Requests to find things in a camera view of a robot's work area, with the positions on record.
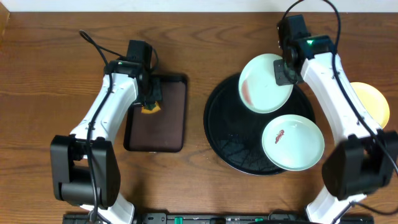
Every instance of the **white plate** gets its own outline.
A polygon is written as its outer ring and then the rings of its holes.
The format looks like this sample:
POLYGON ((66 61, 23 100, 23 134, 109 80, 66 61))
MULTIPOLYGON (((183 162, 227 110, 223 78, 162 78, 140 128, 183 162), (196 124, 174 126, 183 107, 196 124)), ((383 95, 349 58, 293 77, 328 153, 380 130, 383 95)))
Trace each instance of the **white plate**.
POLYGON ((299 115, 273 119, 262 134, 262 148, 267 157, 286 170, 305 170, 321 158, 325 141, 318 126, 299 115))
POLYGON ((244 105, 256 113, 270 113, 289 99, 293 85, 278 86, 275 81, 276 54, 262 54, 253 58, 243 69, 238 90, 244 105))

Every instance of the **white wall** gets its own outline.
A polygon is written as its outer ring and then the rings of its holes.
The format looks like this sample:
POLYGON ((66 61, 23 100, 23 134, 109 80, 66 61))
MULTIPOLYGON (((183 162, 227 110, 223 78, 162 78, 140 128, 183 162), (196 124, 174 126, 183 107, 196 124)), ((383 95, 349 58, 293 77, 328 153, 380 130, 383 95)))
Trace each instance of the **white wall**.
MULTIPOLYGON (((295 0, 0 0, 11 12, 282 12, 295 0)), ((398 0, 331 0, 340 12, 398 12, 398 0)), ((321 0, 293 11, 325 12, 321 0)))

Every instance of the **green connector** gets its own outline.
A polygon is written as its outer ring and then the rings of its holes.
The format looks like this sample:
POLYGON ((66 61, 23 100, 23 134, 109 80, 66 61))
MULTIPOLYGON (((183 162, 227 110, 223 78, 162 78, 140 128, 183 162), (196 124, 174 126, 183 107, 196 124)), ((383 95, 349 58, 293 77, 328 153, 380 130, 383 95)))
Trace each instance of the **green connector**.
POLYGON ((175 217, 174 218, 174 224, 182 224, 183 219, 182 217, 175 217))

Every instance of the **round black tray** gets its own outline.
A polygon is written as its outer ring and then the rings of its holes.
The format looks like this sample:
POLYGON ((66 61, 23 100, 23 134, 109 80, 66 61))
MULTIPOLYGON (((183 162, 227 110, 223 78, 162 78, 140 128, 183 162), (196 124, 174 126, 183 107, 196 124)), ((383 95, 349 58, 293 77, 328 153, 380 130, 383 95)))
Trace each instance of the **round black tray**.
POLYGON ((231 167, 248 174, 274 175, 285 170, 265 155, 261 137, 267 124, 278 116, 296 114, 315 122, 312 106, 294 86, 290 98, 278 110, 259 114, 247 109, 238 93, 240 73, 221 82, 211 93, 203 118, 210 146, 231 167))

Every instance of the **wood grain surface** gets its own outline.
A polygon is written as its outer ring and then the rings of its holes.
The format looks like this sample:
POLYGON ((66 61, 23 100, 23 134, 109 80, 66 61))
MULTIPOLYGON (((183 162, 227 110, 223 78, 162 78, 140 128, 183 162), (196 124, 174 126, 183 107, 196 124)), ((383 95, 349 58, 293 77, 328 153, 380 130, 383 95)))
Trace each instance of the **wood grain surface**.
MULTIPOLYGON (((86 30, 100 45, 126 53, 130 39, 152 44, 160 69, 186 73, 188 110, 181 152, 128 152, 124 127, 114 150, 121 193, 141 210, 170 213, 269 213, 302 211, 323 186, 321 167, 334 148, 325 115, 312 91, 300 87, 315 110, 326 149, 309 170, 271 177, 243 174, 213 152, 203 129, 212 90, 263 53, 281 54, 276 23, 281 13, 12 13, 0 51, 0 222, 61 223, 66 212, 82 212, 53 196, 50 142, 67 135, 97 96, 103 62, 78 34, 86 30)), ((334 38, 333 14, 306 13, 313 34, 334 38)), ((379 89, 389 102, 386 130, 398 129, 398 14, 342 14, 339 54, 352 82, 379 89)), ((364 203, 392 210, 398 202, 394 176, 364 203)), ((354 208, 353 213, 369 213, 354 208)), ((398 217, 375 215, 377 223, 398 217)))

